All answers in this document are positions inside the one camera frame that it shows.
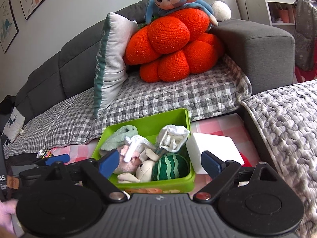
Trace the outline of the hand in pink glove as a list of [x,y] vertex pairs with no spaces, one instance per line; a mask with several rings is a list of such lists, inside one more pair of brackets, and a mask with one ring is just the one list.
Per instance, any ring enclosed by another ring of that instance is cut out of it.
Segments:
[[12,215],[16,214],[16,205],[18,200],[11,199],[5,202],[1,202],[1,228],[9,231],[11,234],[15,234],[13,223],[12,223]]

